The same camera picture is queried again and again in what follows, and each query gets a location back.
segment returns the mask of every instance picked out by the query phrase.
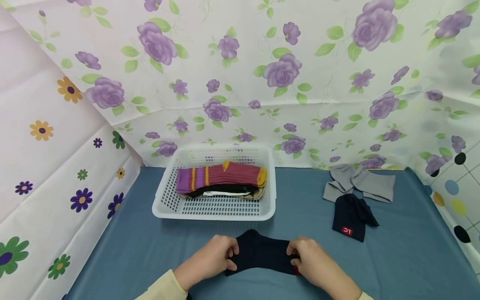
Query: sock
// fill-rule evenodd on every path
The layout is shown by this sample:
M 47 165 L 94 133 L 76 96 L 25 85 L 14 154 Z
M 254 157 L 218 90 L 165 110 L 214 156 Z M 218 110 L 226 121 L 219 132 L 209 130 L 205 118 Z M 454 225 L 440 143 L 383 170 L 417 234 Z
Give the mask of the sock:
M 377 175 L 359 166 L 352 177 L 353 185 L 363 192 L 363 197 L 386 203 L 393 202 L 394 175 Z
M 341 164 L 330 169 L 330 175 L 335 181 L 325 185 L 324 199 L 335 202 L 338 197 L 353 192 L 351 178 L 355 173 L 352 165 Z
M 287 255 L 288 240 L 275 240 L 264 237 L 254 229 L 245 231 L 237 237 L 240 253 L 231 260 L 237 265 L 236 271 L 226 270 L 230 276 L 251 268 L 270 269 L 286 274 L 297 275 L 290 261 L 297 255 Z

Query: purple flower print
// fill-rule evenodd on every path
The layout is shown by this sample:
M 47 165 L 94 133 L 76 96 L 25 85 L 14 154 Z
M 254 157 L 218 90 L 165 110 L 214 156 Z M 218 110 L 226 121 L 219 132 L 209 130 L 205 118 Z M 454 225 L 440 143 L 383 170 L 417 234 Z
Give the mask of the purple flower print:
M 158 133 L 152 131 L 152 132 L 147 132 L 145 134 L 145 137 L 147 137 L 149 139 L 159 139 L 160 135 L 158 135 Z
M 160 145 L 158 145 L 158 149 L 156 150 L 156 153 L 158 155 L 170 157 L 175 153 L 177 148 L 178 147 L 174 142 L 161 141 Z
M 234 59 L 237 57 L 237 49 L 240 44 L 236 38 L 232 36 L 224 36 L 218 43 L 218 48 L 222 50 L 222 57 L 225 59 Z
M 98 77 L 95 86 L 87 89 L 85 94 L 91 103 L 97 103 L 102 109 L 117 107 L 125 101 L 121 83 L 107 77 Z
M 209 93 L 214 93 L 218 91 L 218 88 L 220 87 L 220 81 L 217 79 L 212 79 L 207 83 L 207 87 Z
M 431 91 L 425 92 L 425 98 L 430 101 L 437 102 L 444 98 L 444 94 L 440 90 L 431 90 Z
M 177 81 L 174 84 L 172 84 L 172 88 L 173 88 L 173 92 L 175 94 L 178 94 L 178 95 L 181 95 L 181 96 L 188 93 L 187 83 L 180 80 L 180 79 L 177 79 Z
M 75 57 L 78 59 L 79 62 L 87 66 L 87 68 L 100 70 L 102 66 L 98 63 L 98 58 L 93 56 L 90 53 L 80 51 L 75 54 Z
M 468 15 L 466 11 L 457 11 L 438 22 L 435 37 L 451 38 L 457 36 L 460 30 L 469 27 L 471 22 L 472 16 Z
M 460 153 L 467 146 L 464 139 L 462 139 L 458 135 L 452 135 L 452 147 L 456 153 Z
M 228 119 L 233 115 L 230 108 L 222 105 L 217 99 L 208 100 L 203 107 L 207 116 L 215 121 L 228 122 Z
M 292 46 L 298 43 L 300 33 L 299 27 L 293 22 L 288 22 L 283 25 L 283 35 L 285 36 L 285 40 Z
M 353 77 L 352 85 L 354 85 L 356 88 L 369 86 L 370 79 L 372 79 L 373 77 L 375 77 L 375 74 L 373 74 L 370 69 L 366 69 L 365 71 L 363 71 L 363 73 L 356 74 Z
M 283 87 L 291 84 L 300 74 L 301 66 L 301 62 L 293 54 L 284 54 L 278 61 L 269 63 L 264 69 L 267 85 Z
M 137 27 L 138 39 L 144 46 L 145 52 L 154 60 L 161 62 L 167 66 L 172 63 L 172 58 L 177 57 L 177 47 L 175 43 L 153 22 L 145 22 L 145 24 Z
M 284 141 L 280 146 L 280 149 L 287 154 L 298 153 L 305 147 L 305 139 L 296 135 L 293 135 Z
M 370 106 L 370 118 L 373 120 L 385 119 L 396 109 L 399 101 L 398 98 L 395 98 L 393 92 L 386 92 L 380 98 L 372 102 L 372 106 Z
M 375 169 L 383 166 L 386 160 L 386 157 L 375 154 L 366 160 L 361 161 L 360 165 L 364 166 L 365 168 Z
M 358 47 L 374 51 L 392 37 L 397 25 L 392 14 L 394 6 L 394 0 L 374 0 L 363 6 L 352 33 Z

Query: basket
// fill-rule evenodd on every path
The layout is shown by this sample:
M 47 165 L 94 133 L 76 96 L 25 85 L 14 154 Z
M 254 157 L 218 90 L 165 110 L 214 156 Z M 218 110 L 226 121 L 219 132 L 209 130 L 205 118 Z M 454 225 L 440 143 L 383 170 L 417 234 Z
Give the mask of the basket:
M 176 192 L 177 170 L 222 164 L 226 159 L 267 169 L 259 200 L 232 196 L 184 199 Z M 155 194 L 152 212 L 167 219 L 265 221 L 275 213 L 276 182 L 272 150 L 262 145 L 191 145 L 175 151 Z

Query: green flower print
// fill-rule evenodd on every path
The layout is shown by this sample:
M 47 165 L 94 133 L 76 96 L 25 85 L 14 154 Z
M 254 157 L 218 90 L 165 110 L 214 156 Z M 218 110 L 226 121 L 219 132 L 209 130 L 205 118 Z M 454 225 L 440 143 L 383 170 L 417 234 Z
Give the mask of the green flower print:
M 24 240 L 20 244 L 19 237 L 11 238 L 6 245 L 0 243 L 0 278 L 3 272 L 12 274 L 18 268 L 17 262 L 24 260 L 28 256 L 25 248 L 28 246 L 28 241 Z
M 53 262 L 53 265 L 48 268 L 48 277 L 53 277 L 53 279 L 55 280 L 60 275 L 63 275 L 63 273 L 65 273 L 65 269 L 70 265 L 69 260 L 70 256 L 67 256 L 66 254 L 63 254 L 61 257 L 57 257 Z

